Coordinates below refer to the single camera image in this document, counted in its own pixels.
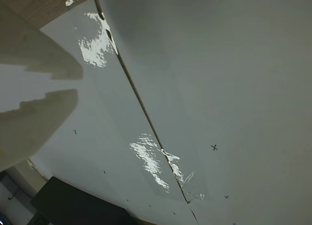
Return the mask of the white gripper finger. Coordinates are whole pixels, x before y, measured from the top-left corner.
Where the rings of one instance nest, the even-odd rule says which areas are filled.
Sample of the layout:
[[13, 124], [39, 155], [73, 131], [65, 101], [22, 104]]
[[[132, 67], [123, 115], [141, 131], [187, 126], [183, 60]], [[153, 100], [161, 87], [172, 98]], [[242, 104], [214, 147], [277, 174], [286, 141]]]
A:
[[0, 62], [49, 73], [54, 80], [83, 78], [82, 66], [69, 52], [4, 4], [0, 5]]
[[33, 156], [71, 115], [78, 91], [48, 92], [43, 99], [21, 102], [0, 114], [0, 170]]

